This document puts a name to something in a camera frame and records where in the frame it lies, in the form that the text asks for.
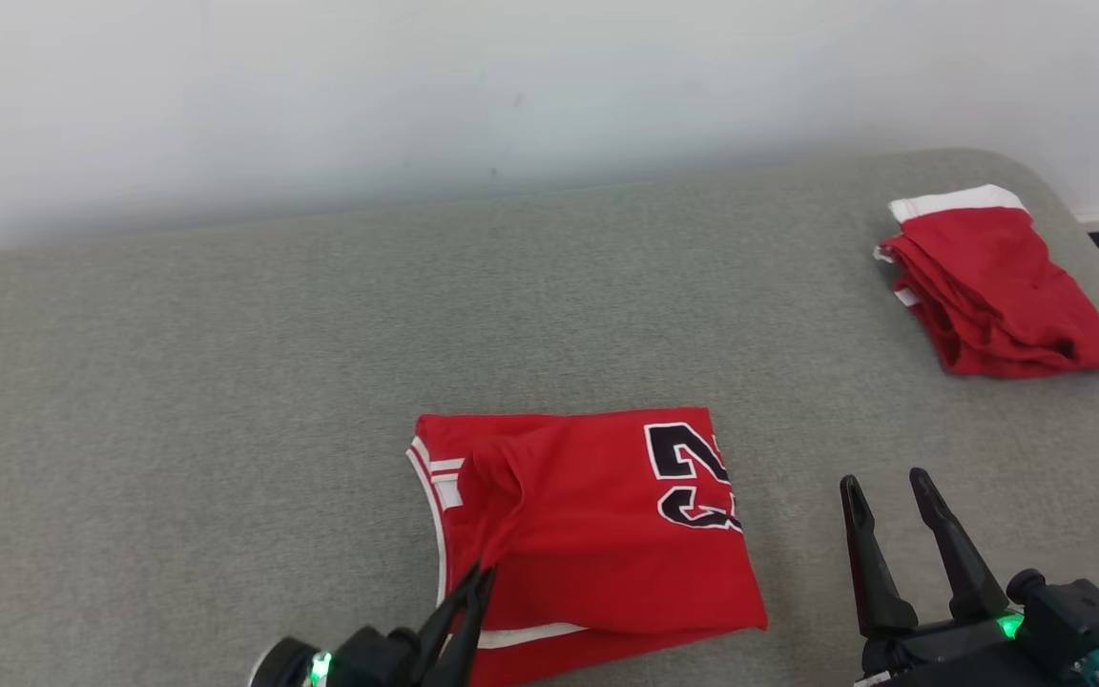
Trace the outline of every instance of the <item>gray fabric surface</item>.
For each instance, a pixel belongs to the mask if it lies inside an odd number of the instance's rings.
[[[558,686],[854,682],[848,473],[924,620],[915,465],[1000,583],[1099,584],[1099,374],[946,377],[869,257],[889,200],[981,184],[1099,307],[1072,214],[977,152],[1,254],[0,684],[240,684],[280,634],[422,621],[432,410],[714,414],[770,631]]]

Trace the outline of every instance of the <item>green led indicator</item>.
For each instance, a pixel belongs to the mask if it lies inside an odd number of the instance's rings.
[[[329,665],[333,661],[333,654],[321,652],[313,656],[313,666],[308,669],[308,683],[311,687],[317,687],[324,678],[329,677]]]
[[[1024,617],[1020,613],[1004,614],[1004,617],[999,618],[999,628],[1003,631],[1003,634],[1008,636],[1009,640],[1015,639],[1015,631],[1020,630],[1020,625],[1024,623]]]

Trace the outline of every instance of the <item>folded red garment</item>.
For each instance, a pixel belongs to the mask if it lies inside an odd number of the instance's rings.
[[[474,686],[766,629],[707,409],[423,415],[409,457],[440,599],[496,566]]]
[[[1011,191],[895,200],[901,234],[878,257],[902,269],[895,291],[932,337],[946,370],[1046,377],[1099,369],[1099,313]]]

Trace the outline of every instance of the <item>black number with white outline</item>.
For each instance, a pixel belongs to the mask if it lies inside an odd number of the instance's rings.
[[[720,456],[693,428],[685,423],[648,424],[644,426],[647,436],[647,455],[656,479],[706,479],[699,477],[695,464],[706,468],[719,484],[728,481],[728,469]],[[715,506],[697,505],[698,487],[673,487],[660,496],[660,517],[669,522],[698,530],[736,530],[741,532],[741,521],[736,519],[736,497],[729,491],[732,501],[724,510]]]

